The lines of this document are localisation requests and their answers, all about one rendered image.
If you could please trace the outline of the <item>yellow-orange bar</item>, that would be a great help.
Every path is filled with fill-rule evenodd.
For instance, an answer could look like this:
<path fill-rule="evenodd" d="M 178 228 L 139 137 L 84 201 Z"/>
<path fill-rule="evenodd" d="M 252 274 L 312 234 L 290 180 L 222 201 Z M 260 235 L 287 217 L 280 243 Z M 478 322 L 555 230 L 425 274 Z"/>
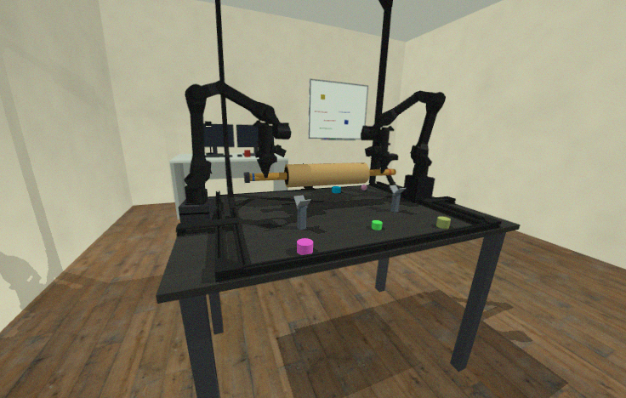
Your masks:
<path fill-rule="evenodd" d="M 369 171 L 370 170 L 370 171 Z M 244 173 L 245 183 L 250 181 L 285 180 L 286 187 L 365 184 L 370 176 L 395 175 L 395 169 L 369 169 L 365 162 L 286 164 L 284 173 Z"/>

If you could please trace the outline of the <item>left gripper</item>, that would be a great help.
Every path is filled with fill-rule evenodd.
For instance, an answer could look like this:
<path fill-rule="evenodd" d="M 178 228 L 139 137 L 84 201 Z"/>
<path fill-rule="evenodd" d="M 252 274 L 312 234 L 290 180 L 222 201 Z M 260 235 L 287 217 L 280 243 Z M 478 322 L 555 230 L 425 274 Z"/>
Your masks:
<path fill-rule="evenodd" d="M 389 153 L 388 152 L 388 146 L 390 145 L 389 141 L 377 140 L 376 145 L 378 145 L 378 143 L 381 144 L 382 154 L 380 154 L 381 156 L 378 153 L 376 155 L 374 154 L 373 156 L 371 156 L 372 157 L 371 159 L 374 161 L 375 168 L 380 169 L 380 172 L 384 173 L 384 170 L 387 168 L 387 166 L 390 164 L 391 161 L 398 160 L 398 155 L 397 154 L 392 154 L 392 155 L 384 154 L 384 153 Z M 382 159 L 382 160 L 379 160 L 379 159 Z"/>

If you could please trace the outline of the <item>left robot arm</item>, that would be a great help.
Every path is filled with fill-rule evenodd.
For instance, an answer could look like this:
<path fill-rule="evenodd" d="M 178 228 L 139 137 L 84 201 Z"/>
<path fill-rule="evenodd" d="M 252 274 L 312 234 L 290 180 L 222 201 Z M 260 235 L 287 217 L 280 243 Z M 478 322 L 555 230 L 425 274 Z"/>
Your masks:
<path fill-rule="evenodd" d="M 418 101 L 426 104 L 426 116 L 424 119 L 424 124 L 418 139 L 418 143 L 412 146 L 411 150 L 411 158 L 413 159 L 414 168 L 413 168 L 413 177 L 416 178 L 429 178 L 428 170 L 432 161 L 428 158 L 429 147 L 428 143 L 430 140 L 430 135 L 432 129 L 434 127 L 436 115 L 439 110 L 442 108 L 444 102 L 446 100 L 446 96 L 442 92 L 431 93 L 425 91 L 415 92 L 412 96 L 405 99 L 399 105 L 397 105 L 393 110 L 391 109 L 389 112 L 386 111 L 380 114 L 377 118 L 377 121 L 373 124 L 373 126 L 362 126 L 361 130 L 361 140 L 374 140 L 377 137 L 377 140 L 381 141 L 389 141 L 390 131 L 395 131 L 390 125 L 403 111 L 417 103 Z M 383 126 L 388 126 L 387 128 L 382 128 Z M 381 129 L 376 129 L 381 128 Z M 376 133 L 377 132 L 377 133 Z M 379 148 L 379 151 L 378 151 Z M 370 146 L 365 149 L 366 156 L 373 156 L 374 154 L 382 154 L 381 144 L 378 143 L 378 147 L 376 143 L 373 146 Z M 376 153 L 377 152 L 377 153 Z M 416 163 L 418 162 L 418 163 Z M 418 165 L 417 165 L 418 164 Z"/>

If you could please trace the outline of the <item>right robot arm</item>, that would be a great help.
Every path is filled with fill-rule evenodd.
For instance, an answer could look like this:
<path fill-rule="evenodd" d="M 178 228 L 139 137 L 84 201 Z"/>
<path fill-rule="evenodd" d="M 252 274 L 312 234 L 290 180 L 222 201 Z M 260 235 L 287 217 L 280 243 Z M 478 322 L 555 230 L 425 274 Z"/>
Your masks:
<path fill-rule="evenodd" d="M 192 158 L 190 173 L 184 178 L 187 184 L 185 187 L 185 205 L 201 205 L 208 200 L 208 190 L 205 189 L 205 183 L 209 180 L 212 172 L 211 162 L 207 161 L 205 157 L 203 113 L 208 96 L 211 97 L 210 94 L 216 95 L 217 93 L 249 110 L 258 118 L 253 126 L 259 127 L 259 139 L 273 139 L 273 137 L 275 139 L 290 139 L 291 137 L 289 123 L 280 123 L 272 106 L 247 97 L 223 81 L 202 86 L 199 84 L 190 85 L 185 91 L 185 99 L 191 114 Z M 262 120 L 269 122 L 261 122 Z"/>

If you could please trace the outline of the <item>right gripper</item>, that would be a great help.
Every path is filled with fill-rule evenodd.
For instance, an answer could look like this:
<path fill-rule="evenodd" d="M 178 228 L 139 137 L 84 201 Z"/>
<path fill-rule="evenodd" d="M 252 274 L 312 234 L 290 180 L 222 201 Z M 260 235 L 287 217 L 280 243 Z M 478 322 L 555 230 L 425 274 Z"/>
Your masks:
<path fill-rule="evenodd" d="M 277 162 L 277 157 L 271 153 L 271 147 L 272 145 L 274 145 L 273 139 L 259 139 L 258 141 L 259 144 L 259 154 L 257 153 L 257 157 L 256 157 L 256 153 L 255 153 L 255 157 L 259 158 L 257 159 L 258 163 L 260 164 L 260 169 L 261 171 L 263 171 L 262 173 L 264 174 L 265 178 L 268 178 L 268 174 L 270 171 L 270 166 L 274 163 Z M 261 154 L 273 154 L 273 155 L 261 155 Z"/>

